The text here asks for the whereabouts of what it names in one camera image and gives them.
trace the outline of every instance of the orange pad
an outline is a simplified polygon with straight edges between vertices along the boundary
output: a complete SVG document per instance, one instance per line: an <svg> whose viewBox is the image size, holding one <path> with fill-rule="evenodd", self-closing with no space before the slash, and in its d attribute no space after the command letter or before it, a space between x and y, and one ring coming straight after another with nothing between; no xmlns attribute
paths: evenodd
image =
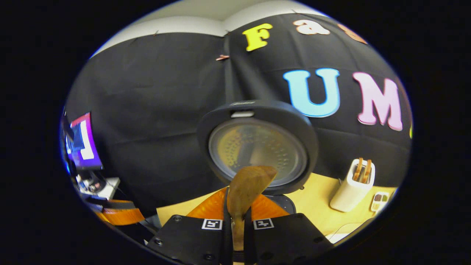
<svg viewBox="0 0 471 265"><path fill-rule="evenodd" d="M209 196L200 205L195 207L187 216L202 219L224 219L224 197L226 188ZM251 205L252 220L275 218L289 215L278 204L260 194Z"/></svg>

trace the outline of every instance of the computer monitor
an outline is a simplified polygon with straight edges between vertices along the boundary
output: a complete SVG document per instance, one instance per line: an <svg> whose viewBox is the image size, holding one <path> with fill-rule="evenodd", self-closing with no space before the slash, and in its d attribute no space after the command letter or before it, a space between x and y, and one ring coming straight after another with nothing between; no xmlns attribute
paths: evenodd
<svg viewBox="0 0 471 265"><path fill-rule="evenodd" d="M70 123L73 141L65 137L65 147L68 158L73 161L77 171L101 170L103 165L98 156L91 130L90 112Z"/></svg>

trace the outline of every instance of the wooden table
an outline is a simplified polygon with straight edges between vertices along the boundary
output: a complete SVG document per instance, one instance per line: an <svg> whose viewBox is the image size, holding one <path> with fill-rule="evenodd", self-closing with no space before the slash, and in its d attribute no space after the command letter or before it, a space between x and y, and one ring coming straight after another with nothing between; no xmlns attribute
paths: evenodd
<svg viewBox="0 0 471 265"><path fill-rule="evenodd" d="M363 223L374 216L370 211L373 196L378 191L390 195L396 188L373 186L363 200L350 212L344 213L330 208L329 202L340 187L338 179L312 173L304 189L285 194L296 206L297 213L303 213L324 235L336 232L345 224ZM164 225L172 215L187 215L213 193L157 208L160 222Z"/></svg>

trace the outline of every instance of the screen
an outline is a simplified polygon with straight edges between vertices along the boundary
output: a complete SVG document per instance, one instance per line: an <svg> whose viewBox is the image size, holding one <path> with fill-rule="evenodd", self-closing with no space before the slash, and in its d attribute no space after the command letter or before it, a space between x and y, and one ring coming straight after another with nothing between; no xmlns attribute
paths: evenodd
<svg viewBox="0 0 471 265"><path fill-rule="evenodd" d="M78 170L102 169L103 165L93 141L90 112L72 121L73 141L65 138L67 155Z"/></svg>

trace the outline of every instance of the blue letter u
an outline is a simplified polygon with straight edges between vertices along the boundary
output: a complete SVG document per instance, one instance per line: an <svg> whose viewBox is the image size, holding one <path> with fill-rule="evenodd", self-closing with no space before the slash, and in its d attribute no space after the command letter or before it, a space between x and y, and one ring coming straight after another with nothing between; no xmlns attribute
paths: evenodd
<svg viewBox="0 0 471 265"><path fill-rule="evenodd" d="M332 68L321 68L316 74L322 77L325 87L325 102L312 103L309 97L308 77L311 74L305 70L286 72L283 78L288 81L291 104L302 114L309 117L327 117L334 114L340 107L340 93L337 84L339 71Z"/></svg>

